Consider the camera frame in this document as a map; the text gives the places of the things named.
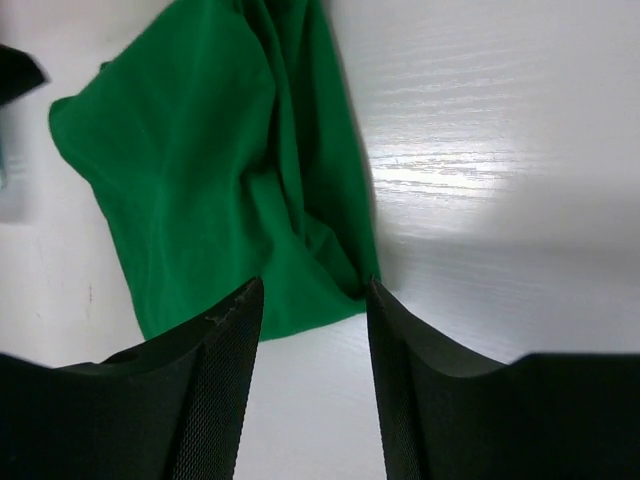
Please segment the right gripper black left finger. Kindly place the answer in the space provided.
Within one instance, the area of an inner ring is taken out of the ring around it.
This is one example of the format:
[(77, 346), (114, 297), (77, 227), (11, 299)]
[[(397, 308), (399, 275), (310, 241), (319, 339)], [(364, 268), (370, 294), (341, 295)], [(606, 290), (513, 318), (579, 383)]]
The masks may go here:
[(100, 363), (1, 358), (5, 479), (229, 479), (261, 332), (253, 278)]

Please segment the green t shirt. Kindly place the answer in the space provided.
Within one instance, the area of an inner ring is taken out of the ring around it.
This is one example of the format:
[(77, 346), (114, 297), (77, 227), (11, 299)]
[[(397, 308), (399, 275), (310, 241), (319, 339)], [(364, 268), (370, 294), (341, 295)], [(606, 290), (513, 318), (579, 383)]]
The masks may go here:
[(361, 313), (370, 183), (319, 1), (175, 1), (49, 129), (105, 216), (144, 337), (264, 283), (261, 336)]

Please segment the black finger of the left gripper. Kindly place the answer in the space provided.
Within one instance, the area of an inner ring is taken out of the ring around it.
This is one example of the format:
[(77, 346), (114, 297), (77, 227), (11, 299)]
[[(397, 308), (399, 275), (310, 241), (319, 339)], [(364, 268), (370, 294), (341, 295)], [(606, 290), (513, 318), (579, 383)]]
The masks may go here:
[(2, 106), (45, 85), (49, 78), (28, 53), (2, 44), (0, 47), (0, 103)]

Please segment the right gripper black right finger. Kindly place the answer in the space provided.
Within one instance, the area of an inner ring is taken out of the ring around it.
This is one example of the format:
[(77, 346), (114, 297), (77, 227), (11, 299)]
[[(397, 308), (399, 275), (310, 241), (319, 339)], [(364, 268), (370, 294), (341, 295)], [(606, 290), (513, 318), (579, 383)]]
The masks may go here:
[(379, 281), (367, 330), (390, 479), (635, 479), (639, 358), (487, 358), (407, 310)]

